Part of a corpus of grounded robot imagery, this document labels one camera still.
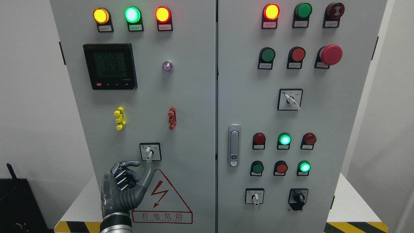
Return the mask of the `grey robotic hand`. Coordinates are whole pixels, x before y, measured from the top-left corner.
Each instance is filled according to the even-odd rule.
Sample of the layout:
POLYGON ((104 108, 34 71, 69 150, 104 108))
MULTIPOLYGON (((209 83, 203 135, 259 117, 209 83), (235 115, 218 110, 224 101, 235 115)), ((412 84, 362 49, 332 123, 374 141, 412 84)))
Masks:
POLYGON ((129 214, 130 210, 137 208, 148 190, 154 177, 153 162, 147 161, 143 178, 129 169, 138 167, 139 161, 117 162, 110 172, 103 175, 101 187, 102 217, 114 213, 129 214))

